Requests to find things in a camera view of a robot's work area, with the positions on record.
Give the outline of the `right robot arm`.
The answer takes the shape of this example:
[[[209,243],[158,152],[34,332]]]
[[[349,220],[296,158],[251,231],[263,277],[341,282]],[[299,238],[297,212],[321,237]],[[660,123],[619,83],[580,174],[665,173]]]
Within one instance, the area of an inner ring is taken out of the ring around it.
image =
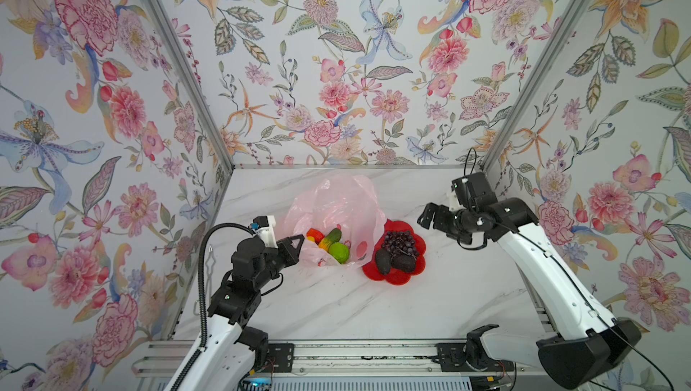
[[[451,183],[451,207],[428,203],[417,223],[471,249],[473,236],[498,245],[516,263],[552,322],[550,333],[513,335],[496,324],[467,333],[464,360],[473,369],[515,362],[542,369],[558,386],[574,390],[619,366],[642,334],[616,318],[561,259],[538,216],[518,198],[499,200],[483,173]]]

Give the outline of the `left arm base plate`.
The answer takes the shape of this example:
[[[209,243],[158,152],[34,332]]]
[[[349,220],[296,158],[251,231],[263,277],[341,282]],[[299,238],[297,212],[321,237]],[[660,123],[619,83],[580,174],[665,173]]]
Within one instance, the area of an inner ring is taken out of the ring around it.
[[[253,360],[250,374],[255,373],[291,373],[295,359],[295,344],[262,344],[249,347]]]

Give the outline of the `dark purple grapes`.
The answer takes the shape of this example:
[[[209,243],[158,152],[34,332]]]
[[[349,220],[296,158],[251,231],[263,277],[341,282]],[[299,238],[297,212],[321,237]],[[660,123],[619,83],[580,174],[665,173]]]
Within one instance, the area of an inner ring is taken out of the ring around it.
[[[413,234],[410,231],[395,232],[388,231],[384,234],[383,245],[381,246],[392,259],[401,256],[417,259],[419,257],[419,250]]]

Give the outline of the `red chili pepper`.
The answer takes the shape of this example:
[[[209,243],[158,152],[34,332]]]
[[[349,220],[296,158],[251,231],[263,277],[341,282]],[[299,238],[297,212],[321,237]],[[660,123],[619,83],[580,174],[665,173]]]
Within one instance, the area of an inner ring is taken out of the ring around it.
[[[309,241],[315,243],[316,245],[318,245],[325,237],[324,234],[322,234],[322,232],[314,228],[309,229],[307,231],[306,236]]]

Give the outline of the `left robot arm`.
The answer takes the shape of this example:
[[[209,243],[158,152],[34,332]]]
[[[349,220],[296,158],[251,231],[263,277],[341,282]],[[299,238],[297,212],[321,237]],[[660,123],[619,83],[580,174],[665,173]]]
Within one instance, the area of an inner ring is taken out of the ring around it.
[[[238,390],[240,383],[267,364],[268,334],[248,325],[264,286],[298,263],[305,237],[280,239],[266,246],[255,236],[231,256],[228,279],[212,295],[196,346],[185,356],[168,390]]]

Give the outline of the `pink plastic bag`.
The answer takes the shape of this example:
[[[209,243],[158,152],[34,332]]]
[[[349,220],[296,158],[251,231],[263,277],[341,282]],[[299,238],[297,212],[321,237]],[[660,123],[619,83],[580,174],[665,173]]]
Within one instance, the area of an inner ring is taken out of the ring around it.
[[[339,229],[339,242],[349,250],[348,260],[339,263],[319,244],[306,240],[300,264],[333,268],[360,268],[374,257],[374,247],[384,232],[387,218],[380,207],[372,181],[363,176],[338,175],[296,196],[287,213],[277,219],[279,238],[307,236],[311,229],[324,236]]]

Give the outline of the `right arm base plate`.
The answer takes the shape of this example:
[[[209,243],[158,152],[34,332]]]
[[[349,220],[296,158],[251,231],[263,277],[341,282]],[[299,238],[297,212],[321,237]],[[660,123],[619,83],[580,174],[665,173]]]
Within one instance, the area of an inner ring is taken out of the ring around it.
[[[439,342],[435,345],[437,354],[432,358],[444,373],[478,372],[478,373],[511,373],[516,370],[514,362],[507,360],[471,360],[466,353],[465,342]]]

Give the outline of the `green lime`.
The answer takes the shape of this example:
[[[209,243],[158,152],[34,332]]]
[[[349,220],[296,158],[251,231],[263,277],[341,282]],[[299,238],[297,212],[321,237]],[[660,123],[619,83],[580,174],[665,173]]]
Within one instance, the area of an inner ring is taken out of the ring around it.
[[[334,243],[329,247],[329,254],[340,264],[345,264],[350,258],[350,249],[342,243]]]

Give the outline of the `green yellow mango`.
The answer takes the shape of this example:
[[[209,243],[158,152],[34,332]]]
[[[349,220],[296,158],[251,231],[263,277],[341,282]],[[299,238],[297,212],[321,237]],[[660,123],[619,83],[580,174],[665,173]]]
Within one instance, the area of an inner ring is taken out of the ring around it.
[[[318,247],[320,247],[320,249],[324,250],[325,252],[329,252],[332,245],[340,243],[341,238],[342,231],[338,227],[336,227],[320,240],[320,242],[318,243]]]

